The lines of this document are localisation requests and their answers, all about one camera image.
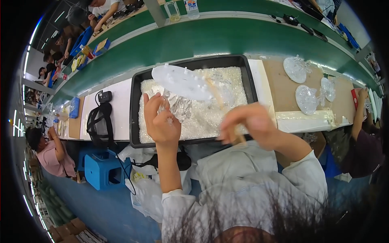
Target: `black plastic tray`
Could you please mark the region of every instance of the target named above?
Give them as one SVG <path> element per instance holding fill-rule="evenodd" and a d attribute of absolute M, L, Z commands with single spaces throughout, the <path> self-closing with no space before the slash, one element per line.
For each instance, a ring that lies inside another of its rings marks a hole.
<path fill-rule="evenodd" d="M 193 58 L 184 61 L 170 63 L 180 67 L 187 67 L 189 70 L 205 69 L 205 68 L 227 68 L 230 66 L 238 66 L 242 72 L 242 83 L 246 93 L 247 102 L 254 103 L 258 101 L 257 92 L 255 91 L 254 80 L 252 78 L 249 62 L 244 55 L 219 55 L 208 56 L 203 58 Z M 152 79 L 152 68 L 136 73 L 132 78 L 131 98 L 130 98 L 130 144 L 133 148 L 151 148 L 155 147 L 155 143 L 140 143 L 139 140 L 139 101 L 142 96 L 140 84 L 143 80 Z M 200 138 L 191 140 L 180 140 L 179 145 L 198 144 L 214 142 L 215 138 Z"/>

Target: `black power adapter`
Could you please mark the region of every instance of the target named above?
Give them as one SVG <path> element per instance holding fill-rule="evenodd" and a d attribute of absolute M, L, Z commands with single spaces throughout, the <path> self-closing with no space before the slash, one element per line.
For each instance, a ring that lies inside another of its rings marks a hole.
<path fill-rule="evenodd" d="M 140 9 L 141 7 L 143 7 L 144 5 L 144 2 L 143 0 L 138 0 L 137 2 L 133 3 L 133 4 L 130 4 L 130 5 L 127 5 L 126 6 L 126 10 L 123 10 L 123 11 L 119 11 L 119 12 L 116 12 L 114 13 L 114 15 L 112 16 L 114 19 L 117 19 L 117 18 L 120 18 L 120 17 L 124 17 L 124 16 L 127 16 L 129 15 L 130 13 Z"/>
<path fill-rule="evenodd" d="M 291 24 L 293 26 L 297 26 L 299 24 L 297 18 L 293 17 L 292 15 L 286 15 L 282 17 L 287 24 Z"/>
<path fill-rule="evenodd" d="M 110 102 L 112 100 L 112 92 L 107 91 L 103 92 L 102 90 L 98 93 L 98 102 L 104 103 L 104 102 Z"/>

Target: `blue container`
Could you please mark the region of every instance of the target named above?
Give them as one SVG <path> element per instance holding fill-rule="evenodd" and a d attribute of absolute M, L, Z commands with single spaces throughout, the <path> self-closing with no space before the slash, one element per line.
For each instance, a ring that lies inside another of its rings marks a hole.
<path fill-rule="evenodd" d="M 37 108 L 38 108 L 38 109 L 42 109 L 42 106 L 41 106 L 41 105 L 42 105 L 42 101 L 38 101 Z"/>
<path fill-rule="evenodd" d="M 48 85 L 49 88 L 53 87 L 53 77 L 54 77 L 54 74 L 55 74 L 55 71 L 54 70 L 51 71 L 51 76 L 50 76 L 49 85 Z"/>
<path fill-rule="evenodd" d="M 76 69 L 77 69 L 77 70 L 83 69 L 83 68 L 86 66 L 86 64 L 88 63 L 88 59 L 89 59 L 89 58 L 86 57 L 84 63 L 81 64 L 80 66 L 78 66 Z"/>
<path fill-rule="evenodd" d="M 71 56 L 76 56 L 81 52 L 80 45 L 86 45 L 93 34 L 93 29 L 91 26 L 86 28 L 84 32 L 77 38 L 72 51 L 70 52 Z"/>
<path fill-rule="evenodd" d="M 346 26 L 344 26 L 342 23 L 340 23 L 339 28 L 346 34 L 346 36 L 347 36 L 348 40 L 350 41 L 350 43 L 352 44 L 352 46 L 354 46 L 356 49 L 360 49 L 360 46 L 355 41 L 354 37 L 351 35 L 349 30 L 346 28 Z"/>
<path fill-rule="evenodd" d="M 80 107 L 80 98 L 74 97 L 70 101 L 70 113 L 69 118 L 77 118 L 78 117 L 78 109 Z"/>
<path fill-rule="evenodd" d="M 99 56 L 99 55 L 105 53 L 108 50 L 110 44 L 111 44 L 111 41 L 109 39 L 107 39 L 107 41 L 105 42 L 104 47 L 100 51 L 96 52 L 96 49 L 97 49 L 97 46 L 98 46 L 98 44 L 97 44 L 96 47 L 95 47 L 95 50 L 93 51 L 93 54 L 96 55 L 96 56 Z"/>
<path fill-rule="evenodd" d="M 334 156 L 331 152 L 331 147 L 326 144 L 326 147 L 324 149 L 324 153 L 327 155 L 326 158 L 326 164 L 322 165 L 324 174 L 327 178 L 334 178 L 337 175 L 342 174 L 342 171 L 338 167 L 338 165 L 335 163 Z"/>
<path fill-rule="evenodd" d="M 92 154 L 95 154 L 95 153 L 98 153 L 98 152 L 101 152 L 102 150 L 101 149 L 98 149 L 96 147 L 86 147 L 86 148 L 82 148 L 79 152 L 79 155 L 78 155 L 78 166 L 77 166 L 77 170 L 78 171 L 85 171 L 85 156 L 87 154 L 89 155 L 92 155 Z"/>
<path fill-rule="evenodd" d="M 96 190 L 106 191 L 126 187 L 125 179 L 130 175 L 130 160 L 125 163 L 116 158 L 111 150 L 85 155 L 85 179 Z"/>

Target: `cardboard sheet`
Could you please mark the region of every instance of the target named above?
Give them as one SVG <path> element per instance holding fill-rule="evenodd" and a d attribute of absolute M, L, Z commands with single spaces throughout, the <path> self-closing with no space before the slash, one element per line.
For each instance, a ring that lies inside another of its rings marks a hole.
<path fill-rule="evenodd" d="M 255 90 L 257 92 L 258 101 L 265 106 L 269 112 L 270 119 L 277 126 L 275 118 L 272 93 L 270 91 L 269 82 L 262 60 L 249 59 L 249 65 L 254 79 Z"/>
<path fill-rule="evenodd" d="M 296 89 L 302 84 L 309 88 L 315 88 L 317 90 L 316 97 L 320 95 L 321 79 L 324 77 L 321 69 L 311 67 L 312 73 L 307 73 L 306 81 L 298 84 L 292 81 L 286 74 L 283 62 L 266 60 L 263 61 L 263 66 L 265 67 L 269 81 L 275 112 L 300 111 L 296 102 Z M 335 100 L 329 102 L 326 99 L 324 107 L 319 105 L 317 110 L 332 110 L 335 117 L 335 125 L 342 123 L 343 116 L 352 123 L 355 115 L 354 102 L 351 94 L 353 85 L 349 80 L 341 77 L 334 79 Z"/>
<path fill-rule="evenodd" d="M 100 42 L 100 43 L 97 45 L 96 52 L 98 52 L 98 51 L 100 51 L 101 49 L 103 49 L 103 47 L 105 46 L 107 40 L 108 40 L 108 38 L 106 38 L 105 40 L 103 40 L 102 42 Z"/>
<path fill-rule="evenodd" d="M 80 108 L 78 109 L 78 117 L 75 119 L 69 118 L 69 137 L 80 139 L 80 127 L 81 127 L 81 117 L 82 109 L 84 107 L 84 98 L 80 97 Z"/>

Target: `hand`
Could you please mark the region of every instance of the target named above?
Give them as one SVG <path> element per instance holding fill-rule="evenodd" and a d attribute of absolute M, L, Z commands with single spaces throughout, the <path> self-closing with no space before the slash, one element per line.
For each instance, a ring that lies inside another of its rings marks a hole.
<path fill-rule="evenodd" d="M 96 24 L 95 33 L 97 33 L 97 32 L 101 29 L 101 26 L 102 26 L 102 25 L 103 25 L 103 24 L 101 23 L 101 21 L 98 22 L 98 23 Z"/>
<path fill-rule="evenodd" d="M 334 23 L 335 23 L 335 25 L 338 25 L 338 18 L 337 18 L 337 15 L 335 15 Z"/>
<path fill-rule="evenodd" d="M 57 133 L 55 132 L 54 126 L 50 127 L 47 134 L 52 138 L 57 137 Z"/>
<path fill-rule="evenodd" d="M 369 97 L 369 94 L 367 93 L 367 88 L 366 89 L 361 89 L 359 92 L 358 92 L 358 99 L 363 101 Z"/>
<path fill-rule="evenodd" d="M 92 21 L 94 18 L 95 18 L 95 15 L 94 15 L 94 14 L 88 15 L 88 19 L 89 19 L 90 21 Z"/>
<path fill-rule="evenodd" d="M 50 141 L 53 140 L 53 137 L 52 137 L 52 135 L 49 132 L 47 133 L 47 135 L 49 136 L 49 140 Z"/>
<path fill-rule="evenodd" d="M 317 10 L 319 10 L 320 13 L 323 13 L 323 10 L 321 10 L 321 8 L 319 7 L 319 5 L 316 5 L 315 8 L 316 8 Z"/>
<path fill-rule="evenodd" d="M 181 123 L 170 112 L 169 103 L 167 102 L 164 111 L 157 114 L 159 106 L 163 103 L 161 93 L 158 92 L 150 99 L 147 94 L 144 94 L 143 101 L 147 134 L 157 146 L 176 151 L 181 136 Z"/>
<path fill-rule="evenodd" d="M 232 143 L 228 130 L 238 124 L 243 124 L 263 149 L 271 151 L 276 148 L 281 132 L 271 121 L 265 107 L 258 102 L 238 106 L 229 111 L 220 125 L 220 136 L 217 140 L 222 140 L 224 144 Z"/>

